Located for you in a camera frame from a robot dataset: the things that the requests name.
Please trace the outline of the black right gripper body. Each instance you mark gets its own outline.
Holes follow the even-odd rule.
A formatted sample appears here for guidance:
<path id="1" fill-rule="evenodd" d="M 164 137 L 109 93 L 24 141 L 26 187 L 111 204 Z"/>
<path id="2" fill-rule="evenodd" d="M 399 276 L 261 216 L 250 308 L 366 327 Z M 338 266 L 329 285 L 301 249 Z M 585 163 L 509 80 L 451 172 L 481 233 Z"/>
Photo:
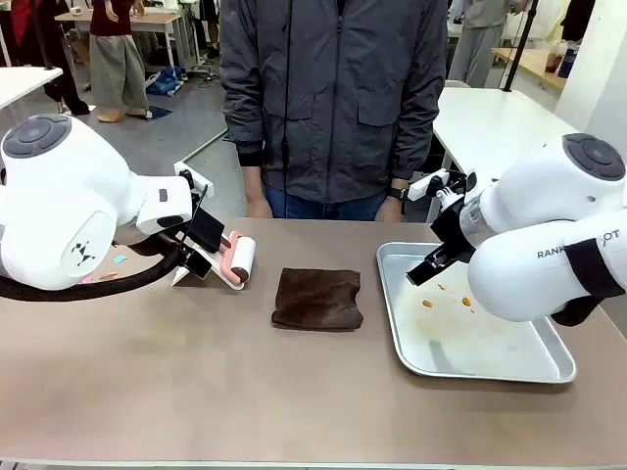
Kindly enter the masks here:
<path id="1" fill-rule="evenodd" d="M 452 203 L 435 218 L 431 230 L 441 244 L 448 243 L 457 247 L 457 258 L 470 258 L 475 248 L 467 241 L 461 230 L 460 213 L 463 207 L 463 199 Z"/>

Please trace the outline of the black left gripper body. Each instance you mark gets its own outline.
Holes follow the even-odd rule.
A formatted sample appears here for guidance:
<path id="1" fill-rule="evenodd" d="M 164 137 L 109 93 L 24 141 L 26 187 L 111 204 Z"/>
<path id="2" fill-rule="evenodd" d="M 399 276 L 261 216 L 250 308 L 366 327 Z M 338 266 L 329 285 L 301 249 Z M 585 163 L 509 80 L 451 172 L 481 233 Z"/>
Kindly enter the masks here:
<path id="1" fill-rule="evenodd" d="M 187 236 L 208 253 L 215 253 L 222 244 L 224 224 L 203 209 L 197 209 L 190 220 Z"/>

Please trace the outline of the person's right hand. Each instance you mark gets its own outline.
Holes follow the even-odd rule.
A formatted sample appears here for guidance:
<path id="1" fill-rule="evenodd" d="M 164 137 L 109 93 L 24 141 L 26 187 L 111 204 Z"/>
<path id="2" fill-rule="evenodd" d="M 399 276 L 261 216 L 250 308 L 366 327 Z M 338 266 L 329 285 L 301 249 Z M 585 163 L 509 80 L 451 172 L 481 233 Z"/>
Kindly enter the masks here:
<path id="1" fill-rule="evenodd" d="M 272 210 L 265 197 L 261 169 L 255 166 L 242 168 L 246 198 L 246 216 L 253 218 L 272 218 Z"/>

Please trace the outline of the person's left hand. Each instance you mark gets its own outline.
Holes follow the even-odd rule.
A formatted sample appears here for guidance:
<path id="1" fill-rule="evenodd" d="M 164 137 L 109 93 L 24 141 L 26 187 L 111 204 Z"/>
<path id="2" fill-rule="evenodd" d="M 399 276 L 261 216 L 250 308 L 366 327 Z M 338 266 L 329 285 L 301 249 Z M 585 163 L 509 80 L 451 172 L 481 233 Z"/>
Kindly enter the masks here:
<path id="1" fill-rule="evenodd" d="M 397 223 L 402 221 L 403 202 L 392 196 L 387 196 L 378 209 L 375 220 L 377 222 Z"/>

